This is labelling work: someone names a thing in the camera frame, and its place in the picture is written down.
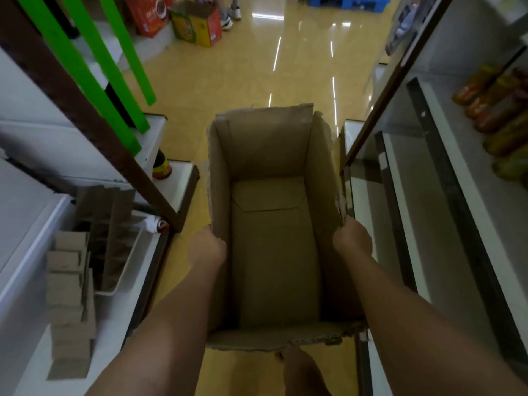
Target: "yellow floor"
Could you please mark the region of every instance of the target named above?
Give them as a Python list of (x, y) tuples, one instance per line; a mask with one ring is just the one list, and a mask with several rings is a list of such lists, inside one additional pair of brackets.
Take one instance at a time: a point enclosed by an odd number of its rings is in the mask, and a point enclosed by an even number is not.
[[(370, 94), (363, 88), (398, 1), (376, 14), (312, 8), (291, 0), (240, 0), (242, 21), (212, 48), (176, 41), (144, 64), (157, 95), (155, 105), (146, 105), (131, 72), (125, 77), (144, 111), (168, 117), (162, 150), (169, 158), (193, 161), (204, 175), (205, 129), (217, 112), (313, 102), (336, 129), (345, 118), (364, 120)], [(252, 13), (284, 16), (284, 20), (256, 18)], [(170, 246), (155, 302), (186, 275), (189, 236), (208, 223), (202, 177), (183, 232)], [(351, 339), (341, 346), (315, 345), (306, 350), (334, 396), (358, 394)], [(273, 354), (207, 350), (196, 394), (280, 395), (284, 393), (281, 370)]]

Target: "green and yellow box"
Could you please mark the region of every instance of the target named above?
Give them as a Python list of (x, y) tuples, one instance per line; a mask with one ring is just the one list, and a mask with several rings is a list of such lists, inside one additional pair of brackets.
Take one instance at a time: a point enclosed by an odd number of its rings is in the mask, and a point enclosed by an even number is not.
[(178, 39), (211, 47), (222, 38), (220, 12), (214, 5), (185, 0), (169, 12)]

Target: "person's right arm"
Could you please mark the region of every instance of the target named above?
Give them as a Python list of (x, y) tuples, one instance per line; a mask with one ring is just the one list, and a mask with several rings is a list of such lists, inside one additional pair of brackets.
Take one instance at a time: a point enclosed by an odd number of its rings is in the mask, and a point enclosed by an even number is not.
[(371, 257), (372, 239), (347, 217), (334, 234), (395, 395), (527, 395), (504, 361), (392, 280)]

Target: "person's left hand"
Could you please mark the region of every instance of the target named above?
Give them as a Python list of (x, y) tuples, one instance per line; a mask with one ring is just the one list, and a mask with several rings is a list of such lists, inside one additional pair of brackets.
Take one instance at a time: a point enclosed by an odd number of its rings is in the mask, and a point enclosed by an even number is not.
[(188, 258), (191, 266), (218, 269), (227, 257), (227, 246), (218, 239), (207, 225), (196, 232), (189, 241)]

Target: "hand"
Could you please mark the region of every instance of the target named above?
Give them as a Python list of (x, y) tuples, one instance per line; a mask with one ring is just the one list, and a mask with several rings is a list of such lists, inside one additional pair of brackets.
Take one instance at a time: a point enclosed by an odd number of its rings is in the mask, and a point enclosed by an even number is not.
[(189, 241), (188, 258), (191, 266), (204, 266), (207, 269), (220, 268), (227, 256), (227, 246), (218, 239), (207, 225), (196, 232)]
[(350, 216), (347, 216), (345, 225), (334, 233), (334, 248), (345, 257), (347, 252), (364, 252), (372, 255), (372, 238), (365, 227)]

